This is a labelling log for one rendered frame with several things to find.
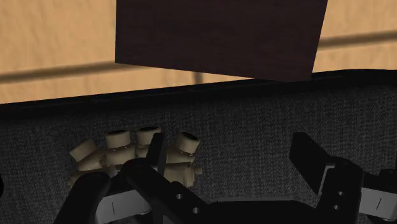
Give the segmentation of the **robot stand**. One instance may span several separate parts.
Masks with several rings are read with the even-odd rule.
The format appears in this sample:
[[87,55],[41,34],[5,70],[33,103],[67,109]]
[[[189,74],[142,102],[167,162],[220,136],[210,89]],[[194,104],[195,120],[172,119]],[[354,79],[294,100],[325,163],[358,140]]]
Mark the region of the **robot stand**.
[[264,80],[309,80],[327,3],[116,0],[115,60]]

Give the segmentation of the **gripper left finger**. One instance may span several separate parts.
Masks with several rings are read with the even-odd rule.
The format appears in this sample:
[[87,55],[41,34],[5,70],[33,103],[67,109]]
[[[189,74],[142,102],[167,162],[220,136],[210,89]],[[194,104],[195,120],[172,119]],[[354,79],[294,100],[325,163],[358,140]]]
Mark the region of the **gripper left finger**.
[[[208,224],[207,204],[181,183],[160,174],[165,169],[164,133],[155,133],[144,158],[125,162],[117,179],[130,185],[148,202],[153,224],[163,224],[164,216],[173,224]],[[95,212],[111,187],[111,178],[102,171],[89,172],[77,179],[54,224],[94,224]]]

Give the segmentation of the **beige multi-tube figure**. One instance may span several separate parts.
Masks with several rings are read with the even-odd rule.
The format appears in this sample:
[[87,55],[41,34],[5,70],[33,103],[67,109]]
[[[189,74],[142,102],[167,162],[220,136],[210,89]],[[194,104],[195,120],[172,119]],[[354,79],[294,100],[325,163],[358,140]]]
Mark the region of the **beige multi-tube figure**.
[[193,164],[200,139],[189,132],[179,132],[166,148],[162,146],[162,129],[156,126],[138,129],[136,145],[132,144],[130,131],[125,129],[108,132],[105,140],[104,149],[89,139],[69,152],[77,162],[77,171],[67,180],[68,186],[72,187],[89,172],[104,171],[116,176],[125,162],[135,158],[145,158],[168,181],[180,182],[185,187],[193,186],[195,177],[203,173],[201,167]]

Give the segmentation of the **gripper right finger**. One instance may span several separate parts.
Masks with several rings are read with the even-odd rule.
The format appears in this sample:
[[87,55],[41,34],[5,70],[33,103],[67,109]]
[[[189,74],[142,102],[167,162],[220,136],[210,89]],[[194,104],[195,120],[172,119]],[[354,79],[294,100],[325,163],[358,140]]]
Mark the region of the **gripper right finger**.
[[397,163],[374,175],[329,155],[304,132],[292,135],[291,163],[319,196],[316,211],[326,224],[358,224],[360,214],[372,224],[397,224]]

